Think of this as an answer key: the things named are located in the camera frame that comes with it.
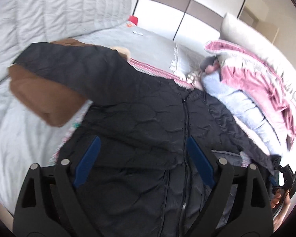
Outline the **right human hand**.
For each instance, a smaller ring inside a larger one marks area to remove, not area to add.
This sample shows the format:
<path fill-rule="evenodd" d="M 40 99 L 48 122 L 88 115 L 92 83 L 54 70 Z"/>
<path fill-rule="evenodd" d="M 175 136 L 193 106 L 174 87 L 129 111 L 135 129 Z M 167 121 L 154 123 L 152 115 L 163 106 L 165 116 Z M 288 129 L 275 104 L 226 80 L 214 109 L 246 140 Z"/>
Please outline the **right human hand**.
<path fill-rule="evenodd" d="M 282 189 L 278 189 L 274 198 L 271 200 L 271 208 L 278 209 L 276 217 L 273 218 L 273 230 L 276 231 L 283 223 L 286 214 L 290 208 L 289 190 L 285 193 Z"/>

